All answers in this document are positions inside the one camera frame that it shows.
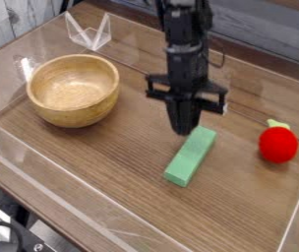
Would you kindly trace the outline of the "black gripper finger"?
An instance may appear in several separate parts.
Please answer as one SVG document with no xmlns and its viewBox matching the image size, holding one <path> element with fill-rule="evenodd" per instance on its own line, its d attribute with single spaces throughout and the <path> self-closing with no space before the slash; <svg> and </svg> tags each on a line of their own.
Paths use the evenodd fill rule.
<svg viewBox="0 0 299 252">
<path fill-rule="evenodd" d="M 183 133 L 180 103 L 175 100 L 167 100 L 166 104 L 172 129 L 180 135 Z"/>
<path fill-rule="evenodd" d="M 191 99 L 184 105 L 184 119 L 186 119 L 186 129 L 184 134 L 188 135 L 192 129 L 198 126 L 201 107 L 197 99 Z"/>
</svg>

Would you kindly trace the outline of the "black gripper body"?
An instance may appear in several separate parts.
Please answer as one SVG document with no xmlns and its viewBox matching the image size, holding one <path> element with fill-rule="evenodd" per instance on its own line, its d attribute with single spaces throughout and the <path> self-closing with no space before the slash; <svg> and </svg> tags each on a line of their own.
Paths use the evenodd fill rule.
<svg viewBox="0 0 299 252">
<path fill-rule="evenodd" d="M 190 101 L 201 110 L 225 113 L 227 89 L 209 80 L 209 48 L 167 49 L 168 73 L 146 77 L 147 96 L 163 101 Z"/>
</svg>

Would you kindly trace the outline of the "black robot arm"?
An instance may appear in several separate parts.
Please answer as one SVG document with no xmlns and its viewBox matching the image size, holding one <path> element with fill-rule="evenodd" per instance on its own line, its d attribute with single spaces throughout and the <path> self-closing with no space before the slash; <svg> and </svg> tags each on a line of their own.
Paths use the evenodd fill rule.
<svg viewBox="0 0 299 252">
<path fill-rule="evenodd" d="M 167 73 L 146 77 L 147 96 L 167 105 L 171 127 L 188 135 L 201 111 L 223 114 L 229 90 L 209 79 L 209 31 L 213 10 L 209 0 L 155 0 L 167 42 Z"/>
</svg>

